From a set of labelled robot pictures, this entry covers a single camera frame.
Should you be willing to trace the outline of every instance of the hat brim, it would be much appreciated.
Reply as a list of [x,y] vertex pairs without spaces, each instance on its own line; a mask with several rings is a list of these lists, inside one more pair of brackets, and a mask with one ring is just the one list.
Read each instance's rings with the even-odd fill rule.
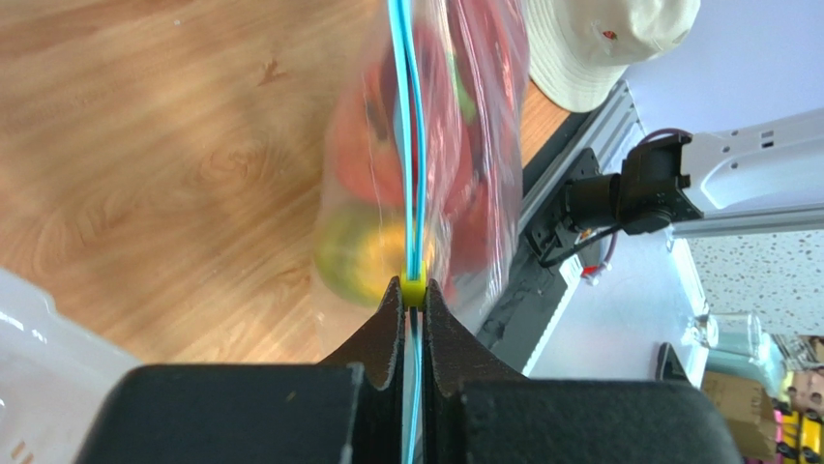
[[558,106],[575,113],[592,111],[606,100],[627,66],[586,66],[564,38],[551,0],[526,1],[529,75]]

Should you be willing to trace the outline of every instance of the cardboard box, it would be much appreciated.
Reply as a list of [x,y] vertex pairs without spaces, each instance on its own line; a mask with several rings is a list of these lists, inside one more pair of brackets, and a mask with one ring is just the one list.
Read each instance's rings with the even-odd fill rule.
[[707,372],[701,390],[726,419],[742,455],[764,461],[775,459],[779,429],[772,401],[760,383]]

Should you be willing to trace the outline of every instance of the wooden tabletop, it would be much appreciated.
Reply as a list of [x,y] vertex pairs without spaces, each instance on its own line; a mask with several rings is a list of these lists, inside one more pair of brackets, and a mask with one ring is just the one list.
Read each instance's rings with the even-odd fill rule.
[[[316,359],[321,140],[374,6],[0,3],[0,267],[146,362]],[[524,162],[566,116],[530,87]]]

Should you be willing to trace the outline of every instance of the white wall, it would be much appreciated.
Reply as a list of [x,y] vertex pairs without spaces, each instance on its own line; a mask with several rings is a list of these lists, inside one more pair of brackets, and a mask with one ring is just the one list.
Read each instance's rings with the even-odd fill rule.
[[824,1],[705,0],[684,43],[626,79],[648,131],[721,131],[824,107]]
[[[626,79],[648,131],[725,131],[824,107],[824,1],[705,0],[685,42]],[[824,231],[690,244],[713,310],[824,334]]]

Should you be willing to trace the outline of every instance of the black cable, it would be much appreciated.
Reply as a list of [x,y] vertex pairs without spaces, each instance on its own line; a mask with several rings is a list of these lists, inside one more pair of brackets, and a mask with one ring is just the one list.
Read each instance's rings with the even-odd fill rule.
[[604,229],[601,232],[598,232],[595,235],[589,237],[588,239],[586,239],[582,242],[579,242],[577,245],[575,245],[572,248],[564,251],[563,253],[555,256],[554,258],[548,259],[548,260],[545,260],[545,261],[542,259],[542,260],[539,261],[539,263],[541,264],[541,266],[543,266],[545,268],[551,268],[553,266],[561,264],[564,261],[568,260],[569,258],[571,258],[571,257],[575,256],[576,254],[578,254],[581,250],[587,248],[588,246],[594,244],[595,242],[597,242],[599,240],[602,240],[603,238],[605,238],[607,236],[610,236],[610,235],[618,232],[619,230],[621,230],[620,225],[613,225],[612,227],[609,227],[608,229]]

